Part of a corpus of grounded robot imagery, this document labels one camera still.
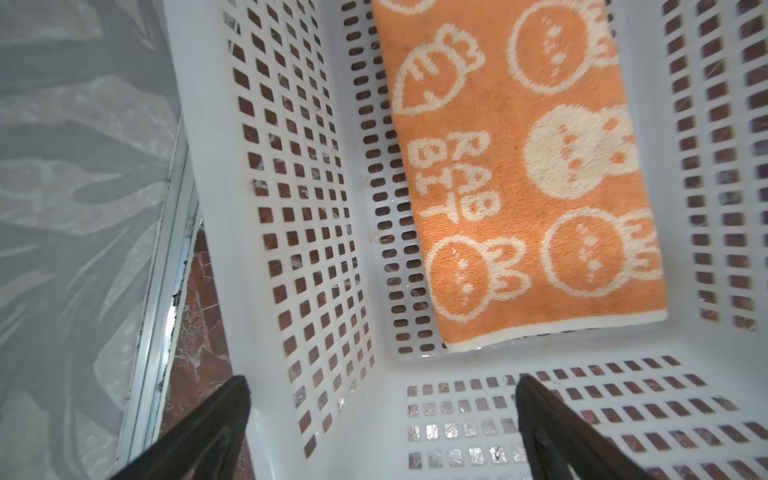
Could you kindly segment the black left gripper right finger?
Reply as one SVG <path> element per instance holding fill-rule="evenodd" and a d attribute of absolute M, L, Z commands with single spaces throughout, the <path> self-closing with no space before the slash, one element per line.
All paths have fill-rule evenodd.
<path fill-rule="evenodd" d="M 515 404 L 534 479 L 650 477 L 533 376 L 518 381 Z"/>

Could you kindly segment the orange bunny pattern towel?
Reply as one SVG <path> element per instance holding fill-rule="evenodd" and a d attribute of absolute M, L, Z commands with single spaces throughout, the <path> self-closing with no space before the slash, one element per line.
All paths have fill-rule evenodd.
<path fill-rule="evenodd" d="M 667 316 L 602 1 L 373 5 L 446 347 Z"/>

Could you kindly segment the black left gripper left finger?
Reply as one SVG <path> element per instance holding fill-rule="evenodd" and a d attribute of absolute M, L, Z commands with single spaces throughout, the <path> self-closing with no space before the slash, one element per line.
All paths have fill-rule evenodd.
<path fill-rule="evenodd" d="M 116 479 L 233 479 L 251 409 L 242 375 L 227 380 Z"/>

